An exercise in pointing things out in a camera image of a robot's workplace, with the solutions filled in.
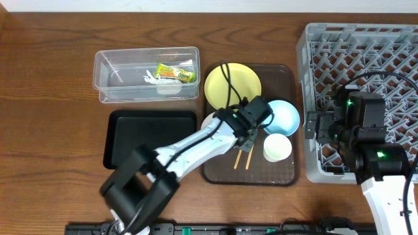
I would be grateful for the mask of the wooden chopstick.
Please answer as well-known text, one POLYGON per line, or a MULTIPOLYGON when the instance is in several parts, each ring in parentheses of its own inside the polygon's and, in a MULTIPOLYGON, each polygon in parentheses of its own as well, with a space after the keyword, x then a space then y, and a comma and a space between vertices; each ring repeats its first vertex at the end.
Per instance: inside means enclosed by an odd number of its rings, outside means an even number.
POLYGON ((236 161, 235 161, 234 166, 233 166, 234 170, 236 170, 236 169, 237 169, 237 167, 238 167, 238 164, 239 164, 239 161, 240 161, 240 157, 241 157, 241 155, 242 155, 242 150, 240 149, 240 150, 238 151, 238 154, 237 154, 237 156, 236 156, 236 161))
POLYGON ((252 153, 253 153, 253 149, 254 149, 254 145, 252 145, 252 147, 251 147, 251 149, 250 149, 250 151, 248 153, 248 158, 247 158, 246 167, 245 167, 246 170, 249 169, 249 165, 251 163, 251 156, 252 156, 252 153))

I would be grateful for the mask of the white cup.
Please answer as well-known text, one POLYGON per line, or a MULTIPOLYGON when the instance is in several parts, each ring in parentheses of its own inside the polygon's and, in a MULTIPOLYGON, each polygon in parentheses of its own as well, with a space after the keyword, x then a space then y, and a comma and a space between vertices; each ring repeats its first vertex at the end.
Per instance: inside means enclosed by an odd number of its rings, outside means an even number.
POLYGON ((288 158, 292 150, 291 141, 282 134, 270 134, 263 143, 263 156, 271 163, 288 158))

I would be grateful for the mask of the light blue bowl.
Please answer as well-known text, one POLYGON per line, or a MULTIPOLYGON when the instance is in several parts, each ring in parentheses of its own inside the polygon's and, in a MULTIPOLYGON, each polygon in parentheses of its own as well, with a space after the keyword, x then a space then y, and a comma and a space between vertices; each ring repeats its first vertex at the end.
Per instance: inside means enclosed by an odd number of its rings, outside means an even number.
POLYGON ((270 101, 268 103, 273 111, 274 119, 269 116, 263 121, 263 125, 268 124, 264 128, 267 134, 282 134, 291 136, 300 125, 300 116, 298 110, 293 104, 283 100, 270 101))

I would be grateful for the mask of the yellow plate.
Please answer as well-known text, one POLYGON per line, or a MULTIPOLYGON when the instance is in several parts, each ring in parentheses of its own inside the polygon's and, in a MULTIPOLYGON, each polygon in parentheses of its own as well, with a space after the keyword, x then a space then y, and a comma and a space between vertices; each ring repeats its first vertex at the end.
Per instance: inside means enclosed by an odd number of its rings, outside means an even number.
MULTIPOLYGON (((236 89, 241 99, 246 97, 251 101, 255 96, 261 95, 261 81, 256 73, 249 67, 239 63, 228 64, 231 84, 236 89)), ((216 110, 225 108, 229 85, 222 73, 222 69, 227 74, 225 65, 218 65, 206 77, 204 83, 204 93, 209 104, 216 110)))

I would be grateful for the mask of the white bowl with food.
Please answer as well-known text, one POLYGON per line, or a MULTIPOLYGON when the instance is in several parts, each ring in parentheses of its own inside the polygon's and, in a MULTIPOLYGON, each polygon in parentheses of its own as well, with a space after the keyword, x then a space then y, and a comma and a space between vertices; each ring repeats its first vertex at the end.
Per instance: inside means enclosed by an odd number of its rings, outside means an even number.
POLYGON ((214 119, 214 114, 215 112, 212 112, 208 116, 205 117, 205 119, 202 122, 201 129, 204 129, 212 122, 212 120, 214 119))

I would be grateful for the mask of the green snack wrapper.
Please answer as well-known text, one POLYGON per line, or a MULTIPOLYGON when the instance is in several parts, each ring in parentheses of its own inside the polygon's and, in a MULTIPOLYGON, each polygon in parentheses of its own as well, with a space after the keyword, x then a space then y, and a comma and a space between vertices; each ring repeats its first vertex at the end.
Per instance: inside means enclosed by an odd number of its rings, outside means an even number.
POLYGON ((196 74, 193 71, 184 70, 179 67, 171 67, 162 63, 157 65, 154 76, 172 78, 185 83, 193 83, 196 79, 196 74))

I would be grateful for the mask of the white tissue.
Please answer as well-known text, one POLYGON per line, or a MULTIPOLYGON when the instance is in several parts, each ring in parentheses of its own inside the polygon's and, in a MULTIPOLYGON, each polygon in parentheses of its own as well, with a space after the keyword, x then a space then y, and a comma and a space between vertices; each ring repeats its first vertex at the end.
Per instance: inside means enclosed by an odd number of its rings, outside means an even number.
POLYGON ((160 75, 154 77, 149 70, 143 76, 144 81, 156 85, 157 93, 160 95, 175 95, 182 90, 182 83, 177 79, 162 78, 160 75))

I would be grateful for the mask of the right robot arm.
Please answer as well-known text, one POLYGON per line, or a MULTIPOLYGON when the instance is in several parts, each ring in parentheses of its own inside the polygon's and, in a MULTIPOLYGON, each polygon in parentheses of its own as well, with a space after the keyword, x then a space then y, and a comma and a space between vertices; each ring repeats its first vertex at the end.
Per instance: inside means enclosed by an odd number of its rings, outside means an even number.
POLYGON ((378 234, 417 233, 417 208, 409 162, 400 144, 386 142, 385 100, 376 93, 343 90, 331 112, 309 111, 304 137, 335 147, 355 175, 378 234))

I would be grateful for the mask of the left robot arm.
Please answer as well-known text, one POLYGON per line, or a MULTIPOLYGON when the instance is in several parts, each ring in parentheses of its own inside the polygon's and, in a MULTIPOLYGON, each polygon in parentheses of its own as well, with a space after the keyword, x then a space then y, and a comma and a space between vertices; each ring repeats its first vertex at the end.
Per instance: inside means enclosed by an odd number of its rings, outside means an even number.
POLYGON ((161 214, 181 179, 211 158, 232 148, 249 151, 263 121, 273 114, 256 96, 246 105, 220 108, 203 129, 169 146, 135 148, 102 184, 99 192, 118 234, 140 234, 161 214))

